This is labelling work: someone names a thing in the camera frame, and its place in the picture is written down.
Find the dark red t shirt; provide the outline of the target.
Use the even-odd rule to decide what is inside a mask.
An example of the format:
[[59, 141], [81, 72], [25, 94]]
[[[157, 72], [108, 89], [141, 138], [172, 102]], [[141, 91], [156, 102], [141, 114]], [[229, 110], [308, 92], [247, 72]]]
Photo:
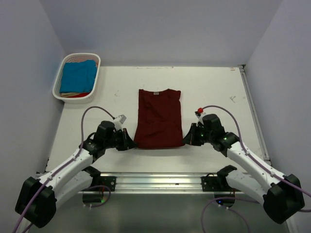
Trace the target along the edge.
[[180, 90], [139, 90], [138, 124], [134, 136], [139, 149], [184, 146], [180, 97]]

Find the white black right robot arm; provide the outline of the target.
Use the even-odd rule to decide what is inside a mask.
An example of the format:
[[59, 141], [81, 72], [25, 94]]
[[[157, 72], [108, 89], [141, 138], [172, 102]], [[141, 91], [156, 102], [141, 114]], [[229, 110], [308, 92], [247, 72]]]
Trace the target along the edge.
[[218, 171], [216, 184], [221, 190], [234, 188], [260, 203], [274, 222], [281, 224], [302, 211], [305, 206], [300, 180], [293, 174], [286, 176], [256, 156], [232, 132], [226, 132], [216, 114], [195, 112], [198, 121], [192, 123], [183, 142], [191, 146], [209, 143], [223, 156], [240, 165], [247, 174], [234, 166]]

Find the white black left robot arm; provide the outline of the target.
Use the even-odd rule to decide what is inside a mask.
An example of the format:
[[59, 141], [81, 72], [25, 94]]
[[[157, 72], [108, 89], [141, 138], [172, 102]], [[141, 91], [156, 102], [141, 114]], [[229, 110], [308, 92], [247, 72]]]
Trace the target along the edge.
[[29, 177], [22, 185], [15, 211], [20, 218], [42, 228], [56, 210], [80, 191], [111, 192], [109, 182], [101, 180], [99, 170], [92, 167], [107, 149], [125, 151], [136, 148], [121, 123], [102, 121], [79, 148], [61, 165], [39, 178]]

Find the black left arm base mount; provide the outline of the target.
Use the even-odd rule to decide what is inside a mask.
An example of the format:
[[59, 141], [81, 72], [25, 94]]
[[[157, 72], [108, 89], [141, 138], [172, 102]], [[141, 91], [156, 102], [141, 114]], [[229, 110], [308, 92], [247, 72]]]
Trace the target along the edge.
[[116, 181], [116, 176], [98, 176], [93, 178], [91, 186], [104, 185], [107, 186], [111, 192], [114, 192]]

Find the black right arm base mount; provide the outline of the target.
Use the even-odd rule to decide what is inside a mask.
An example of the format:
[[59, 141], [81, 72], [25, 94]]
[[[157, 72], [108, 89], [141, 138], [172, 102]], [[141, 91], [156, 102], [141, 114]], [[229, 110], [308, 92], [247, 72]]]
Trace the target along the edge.
[[225, 179], [225, 176], [209, 173], [201, 178], [203, 192], [230, 192], [233, 190]]

